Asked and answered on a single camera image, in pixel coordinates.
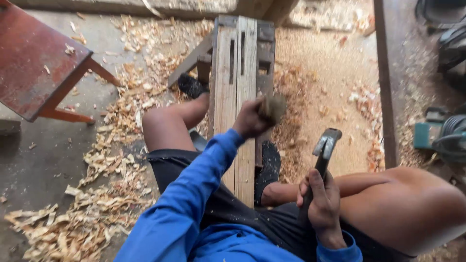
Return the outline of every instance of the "hand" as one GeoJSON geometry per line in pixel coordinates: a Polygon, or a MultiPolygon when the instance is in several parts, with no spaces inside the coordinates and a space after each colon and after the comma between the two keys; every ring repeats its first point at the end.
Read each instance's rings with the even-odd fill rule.
{"type": "Polygon", "coordinates": [[[319,171],[311,169],[299,184],[298,207],[302,206],[309,185],[314,199],[309,205],[308,217],[317,238],[326,248],[346,248],[340,227],[340,190],[333,177],[327,173],[324,184],[319,171]]]}
{"type": "Polygon", "coordinates": [[[233,129],[245,140],[258,137],[273,126],[270,120],[259,116],[259,107],[263,99],[258,98],[256,101],[244,102],[236,117],[233,129]]]}

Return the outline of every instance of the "hammer handle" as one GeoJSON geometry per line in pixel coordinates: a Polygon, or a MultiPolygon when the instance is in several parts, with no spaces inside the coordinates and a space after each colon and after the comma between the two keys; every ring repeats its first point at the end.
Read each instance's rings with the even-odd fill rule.
{"type": "MultiPolygon", "coordinates": [[[[325,175],[327,174],[328,165],[329,165],[329,161],[324,159],[321,153],[321,155],[319,155],[319,158],[317,159],[315,168],[319,171],[324,183],[325,183],[325,175]]],[[[309,210],[309,206],[311,205],[311,202],[313,199],[314,199],[314,195],[312,194],[312,189],[310,186],[308,186],[308,191],[304,195],[303,203],[298,213],[298,224],[302,227],[311,226],[311,222],[309,221],[309,217],[308,217],[308,210],[309,210]]]]}

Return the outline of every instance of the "sleeve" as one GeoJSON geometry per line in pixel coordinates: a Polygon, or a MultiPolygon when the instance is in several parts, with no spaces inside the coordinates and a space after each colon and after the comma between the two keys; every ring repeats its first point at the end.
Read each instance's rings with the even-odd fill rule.
{"type": "Polygon", "coordinates": [[[233,129],[214,136],[139,217],[115,261],[185,261],[200,233],[207,199],[244,142],[233,129]]]}
{"type": "Polygon", "coordinates": [[[363,254],[356,245],[353,236],[346,231],[343,232],[343,239],[347,248],[328,249],[320,241],[317,241],[317,262],[362,262],[363,254]]]}

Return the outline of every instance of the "concrete floor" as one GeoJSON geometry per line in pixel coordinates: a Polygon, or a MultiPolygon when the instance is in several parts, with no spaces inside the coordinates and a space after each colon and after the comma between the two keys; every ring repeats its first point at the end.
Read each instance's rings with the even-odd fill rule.
{"type": "MultiPolygon", "coordinates": [[[[87,15],[86,21],[83,21],[76,14],[39,11],[29,13],[68,36],[76,35],[69,23],[73,21],[78,32],[82,32],[86,37],[86,47],[95,52],[93,58],[98,62],[102,62],[105,51],[121,53],[120,56],[106,55],[108,63],[102,63],[113,74],[117,64],[134,61],[135,57],[137,62],[142,62],[142,54],[123,51],[121,32],[113,26],[109,16],[87,15]]],[[[8,199],[4,204],[0,204],[0,217],[13,210],[39,210],[55,203],[59,205],[59,212],[68,209],[73,199],[64,195],[66,186],[78,185],[79,179],[85,176],[87,165],[82,160],[82,155],[91,149],[91,144],[96,138],[96,128],[102,125],[100,111],[105,110],[117,96],[114,86],[101,85],[92,75],[83,78],[76,87],[80,94],[68,95],[60,107],[80,103],[81,106],[76,108],[76,112],[93,115],[96,119],[95,125],[87,126],[84,123],[45,118],[39,118],[34,123],[22,120],[19,135],[0,137],[0,195],[4,194],[8,199]],[[32,142],[37,146],[30,150],[32,142]]],[[[0,118],[21,120],[1,104],[0,118]]],[[[136,142],[134,150],[140,150],[143,145],[143,141],[136,142]]],[[[148,170],[150,185],[156,189],[155,179],[150,175],[152,170],[148,170]]],[[[104,183],[107,183],[107,180],[99,179],[91,186],[104,183]]],[[[28,245],[26,238],[9,229],[9,226],[8,222],[0,220],[0,261],[19,261],[28,245]]],[[[109,247],[102,257],[103,260],[112,259],[122,242],[116,241],[111,248],[109,247]]]]}

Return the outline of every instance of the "blue long-sleeve shirt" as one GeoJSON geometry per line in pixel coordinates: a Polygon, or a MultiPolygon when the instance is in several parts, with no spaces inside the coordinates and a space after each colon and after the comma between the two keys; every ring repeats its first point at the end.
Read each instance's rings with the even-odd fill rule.
{"type": "MultiPolygon", "coordinates": [[[[220,186],[244,142],[233,129],[214,136],[158,202],[139,217],[115,261],[301,261],[245,225],[216,224],[200,231],[207,199],[220,186]]],[[[319,243],[317,261],[361,262],[361,251],[348,236],[352,243],[345,249],[330,250],[319,243]]]]}

